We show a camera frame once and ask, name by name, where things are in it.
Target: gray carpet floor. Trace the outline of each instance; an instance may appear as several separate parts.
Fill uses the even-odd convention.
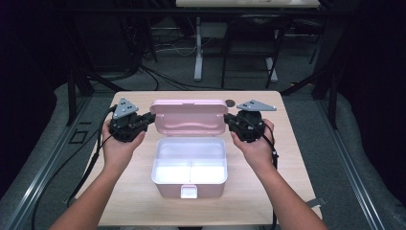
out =
[[[189,85],[190,90],[219,90],[221,73],[221,55],[219,40],[210,40],[204,46],[203,79],[193,80],[194,56],[181,56],[176,51],[158,52],[158,62],[144,60],[144,65],[165,74],[174,81],[156,77],[139,71],[134,76],[114,81],[119,86],[133,91],[144,90],[185,90],[180,86]],[[313,69],[308,64],[314,48],[312,38],[287,37],[277,66],[278,83],[268,90],[282,91],[290,82],[300,81]],[[113,73],[103,74],[107,78]],[[265,79],[229,78],[226,87],[242,90],[265,90]],[[43,132],[30,158],[20,174],[0,201],[0,229],[15,227],[31,228],[32,205],[27,204],[25,197],[35,193],[33,183],[38,174],[44,170],[54,172],[66,159],[79,149],[83,139],[89,139],[97,129],[103,112],[111,104],[114,93],[105,86],[92,82],[96,93],[86,98],[78,93],[79,116],[75,123],[66,127],[68,119],[67,86],[56,90],[58,97],[52,120]],[[337,104],[338,130],[332,130],[326,122],[324,101],[314,101],[310,96],[312,85],[306,86],[291,96],[283,97],[287,113],[295,132],[304,163],[308,170],[316,196],[322,196],[327,204],[322,207],[324,221],[329,229],[406,229],[406,211],[403,206],[387,191],[378,173],[366,157],[360,141],[355,119],[351,114],[349,103],[339,97]],[[339,135],[344,143],[356,171],[362,179],[375,212],[381,224],[373,226],[366,217],[361,205],[362,200],[351,184],[350,175],[345,170],[343,157],[334,134]],[[96,139],[93,137],[59,172],[43,194],[35,216],[35,229],[47,229],[50,224],[65,210],[63,200],[73,191],[84,172],[87,160],[92,154]],[[55,164],[46,162],[53,154]]]

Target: storage case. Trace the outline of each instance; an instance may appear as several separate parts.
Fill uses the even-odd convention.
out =
[[[221,100],[157,100],[159,140],[152,180],[163,197],[219,197],[227,180],[224,140],[228,107]]]

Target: person's left hand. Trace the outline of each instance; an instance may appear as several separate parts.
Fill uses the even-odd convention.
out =
[[[102,146],[104,153],[103,170],[120,176],[128,166],[134,150],[143,142],[146,133],[142,131],[132,142],[124,143],[110,137],[109,126],[110,120],[104,122],[101,132],[103,141],[108,138]]]

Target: box latch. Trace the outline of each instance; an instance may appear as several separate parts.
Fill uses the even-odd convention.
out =
[[[181,198],[197,198],[197,187],[195,185],[182,185],[180,189]]]

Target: box lid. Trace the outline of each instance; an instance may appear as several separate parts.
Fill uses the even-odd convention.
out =
[[[156,114],[158,132],[167,136],[213,136],[226,128],[228,107],[222,100],[156,100],[149,110]]]

